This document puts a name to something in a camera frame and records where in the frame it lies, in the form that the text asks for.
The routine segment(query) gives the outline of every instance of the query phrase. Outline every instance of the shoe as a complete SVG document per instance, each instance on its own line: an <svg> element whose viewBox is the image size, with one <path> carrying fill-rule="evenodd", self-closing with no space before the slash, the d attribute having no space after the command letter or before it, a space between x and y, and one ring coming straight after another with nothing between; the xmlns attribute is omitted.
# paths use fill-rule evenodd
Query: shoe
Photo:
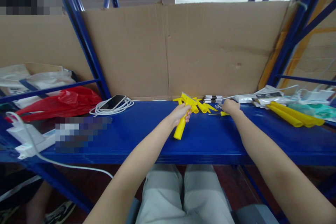
<svg viewBox="0 0 336 224"><path fill-rule="evenodd" d="M45 215L44 224L61 224L63 223L72 211L76 204L72 201L64 202L54 212Z"/></svg>
<svg viewBox="0 0 336 224"><path fill-rule="evenodd" d="M5 224L6 221L19 209L19 206L0 211L0 224Z"/></svg>

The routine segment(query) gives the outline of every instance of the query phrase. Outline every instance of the light gray pants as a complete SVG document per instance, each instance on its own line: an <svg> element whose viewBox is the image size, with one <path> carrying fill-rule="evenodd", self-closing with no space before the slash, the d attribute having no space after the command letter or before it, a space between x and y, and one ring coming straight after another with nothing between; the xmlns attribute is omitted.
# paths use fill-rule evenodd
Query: light gray pants
<svg viewBox="0 0 336 224"><path fill-rule="evenodd" d="M188 165L182 176L173 164L155 164L146 176L136 224L230 223L234 224L212 165Z"/></svg>

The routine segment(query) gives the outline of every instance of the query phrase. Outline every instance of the smartphone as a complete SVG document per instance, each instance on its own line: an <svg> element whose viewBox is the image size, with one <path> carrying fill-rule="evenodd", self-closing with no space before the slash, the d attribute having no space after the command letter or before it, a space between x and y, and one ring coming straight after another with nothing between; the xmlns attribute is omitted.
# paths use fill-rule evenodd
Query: smartphone
<svg viewBox="0 0 336 224"><path fill-rule="evenodd" d="M120 105L120 103L122 103L123 100L125 100L126 96L124 95L120 95L117 94L115 96L112 97L111 100L109 100L107 103L105 103L101 109L115 109L116 107L118 107Z"/></svg>

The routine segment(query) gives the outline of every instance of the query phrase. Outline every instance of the red plastic bag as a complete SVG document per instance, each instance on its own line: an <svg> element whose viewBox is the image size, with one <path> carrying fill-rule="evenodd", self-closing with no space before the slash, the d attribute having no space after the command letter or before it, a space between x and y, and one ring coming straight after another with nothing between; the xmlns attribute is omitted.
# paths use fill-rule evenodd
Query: red plastic bag
<svg viewBox="0 0 336 224"><path fill-rule="evenodd" d="M16 113L37 112L22 116L24 121L37 121L52 117L73 117L88 113L93 109L101 98L91 89L77 86L60 91L58 96L49 96L25 107Z"/></svg>

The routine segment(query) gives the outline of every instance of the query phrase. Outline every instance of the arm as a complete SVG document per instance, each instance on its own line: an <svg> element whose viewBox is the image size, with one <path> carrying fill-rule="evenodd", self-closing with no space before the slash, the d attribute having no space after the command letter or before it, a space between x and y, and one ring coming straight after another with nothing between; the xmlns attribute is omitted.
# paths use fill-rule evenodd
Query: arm
<svg viewBox="0 0 336 224"><path fill-rule="evenodd" d="M240 104L225 100L243 145L290 223L336 223L336 208L320 193L282 149L251 122Z"/></svg>
<svg viewBox="0 0 336 224"><path fill-rule="evenodd" d="M184 104L177 106L129 154L84 224L125 223L133 198L143 179L157 160L169 134L180 119L191 109ZM185 117L189 122L191 112Z"/></svg>

